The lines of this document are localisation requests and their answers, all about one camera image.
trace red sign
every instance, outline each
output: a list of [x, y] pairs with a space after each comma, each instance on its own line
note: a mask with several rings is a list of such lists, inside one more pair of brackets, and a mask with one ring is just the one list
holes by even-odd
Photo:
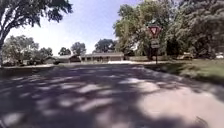
[[159, 26], [151, 26], [151, 27], [149, 27], [149, 30], [150, 30], [153, 38], [157, 38], [161, 29]]

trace asphalt road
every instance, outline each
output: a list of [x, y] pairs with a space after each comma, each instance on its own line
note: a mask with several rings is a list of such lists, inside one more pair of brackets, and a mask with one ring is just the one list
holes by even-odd
[[224, 91], [138, 65], [76, 65], [0, 80], [0, 116], [9, 128], [175, 128], [196, 117], [223, 128]]

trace green lawn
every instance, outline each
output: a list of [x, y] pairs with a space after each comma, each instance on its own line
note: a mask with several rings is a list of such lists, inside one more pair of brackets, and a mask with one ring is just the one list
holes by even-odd
[[11, 67], [0, 68], [0, 79], [14, 76], [29, 76], [51, 70], [53, 67]]
[[172, 61], [146, 68], [224, 85], [224, 60]]

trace residential street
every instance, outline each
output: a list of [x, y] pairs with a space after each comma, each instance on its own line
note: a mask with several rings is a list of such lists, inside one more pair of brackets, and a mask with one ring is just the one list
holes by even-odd
[[139, 65], [76, 65], [0, 80], [7, 128], [224, 128], [224, 89]]

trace sky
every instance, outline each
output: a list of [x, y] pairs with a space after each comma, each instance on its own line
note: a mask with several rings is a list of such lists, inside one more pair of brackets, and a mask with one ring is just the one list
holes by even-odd
[[51, 47], [57, 55], [61, 47], [70, 48], [73, 43], [86, 44], [87, 53], [94, 50], [100, 39], [115, 39], [113, 24], [119, 19], [120, 5], [135, 6], [140, 0], [70, 0], [73, 13], [60, 22], [41, 20], [41, 27], [13, 29], [11, 36], [33, 37], [40, 47]]

